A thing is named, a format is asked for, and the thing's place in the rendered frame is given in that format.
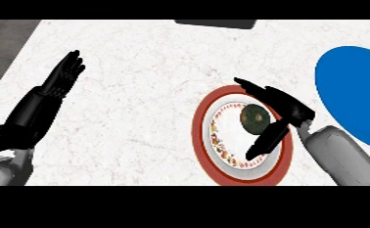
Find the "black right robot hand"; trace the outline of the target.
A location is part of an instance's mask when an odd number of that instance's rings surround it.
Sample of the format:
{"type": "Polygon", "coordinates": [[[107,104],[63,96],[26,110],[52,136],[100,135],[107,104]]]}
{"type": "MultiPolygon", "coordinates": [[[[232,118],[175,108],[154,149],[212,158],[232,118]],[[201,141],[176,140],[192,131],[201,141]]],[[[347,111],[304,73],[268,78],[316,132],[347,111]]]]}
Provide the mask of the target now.
{"type": "Polygon", "coordinates": [[[246,152],[246,160],[251,160],[259,155],[271,153],[288,132],[287,125],[299,127],[306,120],[313,120],[315,112],[278,89],[269,86],[259,87],[241,78],[234,78],[234,81],[241,85],[246,93],[279,115],[279,120],[266,126],[246,152]]]}

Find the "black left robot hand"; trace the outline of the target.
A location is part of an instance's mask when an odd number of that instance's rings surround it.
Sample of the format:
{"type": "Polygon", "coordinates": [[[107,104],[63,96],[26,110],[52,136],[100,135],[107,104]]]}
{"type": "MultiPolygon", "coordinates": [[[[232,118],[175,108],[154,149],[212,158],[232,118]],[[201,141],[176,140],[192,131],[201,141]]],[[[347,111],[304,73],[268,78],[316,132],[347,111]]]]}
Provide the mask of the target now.
{"type": "Polygon", "coordinates": [[[38,93],[42,96],[61,99],[69,93],[83,69],[85,66],[82,64],[82,58],[79,57],[79,51],[75,50],[66,54],[64,58],[57,63],[39,86],[38,93]]]}

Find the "dark green round squash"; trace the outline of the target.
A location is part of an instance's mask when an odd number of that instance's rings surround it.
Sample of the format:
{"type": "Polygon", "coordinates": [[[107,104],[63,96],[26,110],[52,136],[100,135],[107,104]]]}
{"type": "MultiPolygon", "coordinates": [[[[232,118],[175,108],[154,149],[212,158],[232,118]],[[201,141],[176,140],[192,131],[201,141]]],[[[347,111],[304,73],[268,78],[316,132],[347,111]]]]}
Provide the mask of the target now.
{"type": "Polygon", "coordinates": [[[263,107],[256,104],[244,105],[240,113],[240,122],[250,134],[260,135],[269,125],[269,115],[263,107]]]}

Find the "blue plate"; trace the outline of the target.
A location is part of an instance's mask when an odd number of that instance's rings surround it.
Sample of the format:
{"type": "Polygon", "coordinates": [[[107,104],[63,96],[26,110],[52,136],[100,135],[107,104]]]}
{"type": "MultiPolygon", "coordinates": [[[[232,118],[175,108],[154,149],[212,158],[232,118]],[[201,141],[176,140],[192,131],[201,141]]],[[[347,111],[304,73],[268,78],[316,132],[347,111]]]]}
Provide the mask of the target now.
{"type": "Polygon", "coordinates": [[[330,49],[316,62],[315,85],[335,122],[370,146],[370,49],[330,49]]]}

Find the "red-rimmed white plate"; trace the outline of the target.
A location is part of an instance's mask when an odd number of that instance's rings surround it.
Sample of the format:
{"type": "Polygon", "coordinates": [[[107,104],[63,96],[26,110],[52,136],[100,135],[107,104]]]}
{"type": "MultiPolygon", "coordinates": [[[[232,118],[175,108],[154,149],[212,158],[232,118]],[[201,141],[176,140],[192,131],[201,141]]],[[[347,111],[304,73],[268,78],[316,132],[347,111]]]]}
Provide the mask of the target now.
{"type": "Polygon", "coordinates": [[[269,154],[246,160],[246,152],[257,140],[243,128],[240,114],[246,105],[263,109],[268,120],[279,115],[238,85],[216,88],[201,99],[191,120],[191,144],[197,161],[219,185],[276,185],[291,161],[291,135],[285,134],[269,154]]]}

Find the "dark grey flat appliance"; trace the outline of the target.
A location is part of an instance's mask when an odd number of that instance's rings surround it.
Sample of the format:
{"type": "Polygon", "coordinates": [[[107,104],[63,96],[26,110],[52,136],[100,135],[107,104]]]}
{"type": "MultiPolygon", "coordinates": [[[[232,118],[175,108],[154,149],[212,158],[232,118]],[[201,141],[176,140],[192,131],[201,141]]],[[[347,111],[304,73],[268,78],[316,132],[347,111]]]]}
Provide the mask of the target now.
{"type": "Polygon", "coordinates": [[[256,24],[256,20],[175,20],[175,23],[238,28],[238,29],[251,29],[256,24]]]}

